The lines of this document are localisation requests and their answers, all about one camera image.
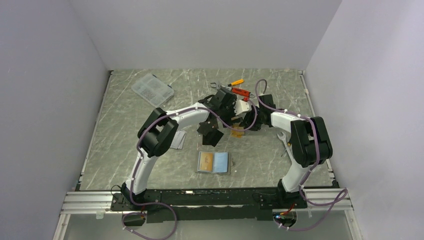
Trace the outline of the black card wallet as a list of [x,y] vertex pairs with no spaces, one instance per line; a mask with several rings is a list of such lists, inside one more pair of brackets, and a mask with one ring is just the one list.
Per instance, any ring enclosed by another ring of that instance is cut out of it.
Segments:
[[224,136],[218,126],[210,121],[201,122],[197,132],[202,136],[202,144],[204,146],[215,147]]

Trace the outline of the single gold credit card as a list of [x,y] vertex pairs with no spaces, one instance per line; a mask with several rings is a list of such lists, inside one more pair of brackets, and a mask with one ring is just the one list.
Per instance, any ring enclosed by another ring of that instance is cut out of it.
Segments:
[[198,159],[198,170],[201,172],[212,172],[214,168],[214,153],[200,152]]

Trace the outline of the silver credit cards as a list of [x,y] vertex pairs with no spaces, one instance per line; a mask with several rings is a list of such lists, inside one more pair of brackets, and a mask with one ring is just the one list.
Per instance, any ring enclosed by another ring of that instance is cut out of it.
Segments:
[[170,147],[172,149],[181,150],[185,142],[186,134],[186,131],[178,130],[173,137]]

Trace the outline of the grey card holder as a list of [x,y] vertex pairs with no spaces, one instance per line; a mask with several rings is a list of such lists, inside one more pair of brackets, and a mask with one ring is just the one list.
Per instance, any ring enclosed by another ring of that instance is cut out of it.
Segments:
[[229,152],[199,151],[196,171],[201,174],[229,175],[231,161]]

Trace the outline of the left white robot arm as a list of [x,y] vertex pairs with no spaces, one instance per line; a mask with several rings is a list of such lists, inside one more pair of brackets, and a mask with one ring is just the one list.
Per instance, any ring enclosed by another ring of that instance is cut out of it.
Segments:
[[219,131],[218,122],[230,127],[237,116],[251,110],[249,102],[223,88],[188,107],[169,111],[160,107],[154,109],[137,134],[137,159],[131,175],[120,188],[124,204],[131,210],[143,205],[153,167],[170,149],[177,131],[197,125],[203,145],[214,147],[224,135]]

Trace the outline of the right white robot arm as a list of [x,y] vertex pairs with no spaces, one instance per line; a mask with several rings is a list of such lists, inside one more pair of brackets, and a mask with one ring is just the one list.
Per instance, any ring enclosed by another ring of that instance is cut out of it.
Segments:
[[331,158],[333,147],[322,117],[306,117],[287,109],[277,109],[270,94],[258,97],[259,106],[252,106],[240,122],[240,126],[258,131],[261,126],[278,128],[287,132],[291,145],[288,154],[291,166],[281,179],[283,189],[275,194],[276,203],[287,208],[295,201],[295,192],[304,187],[312,171]]

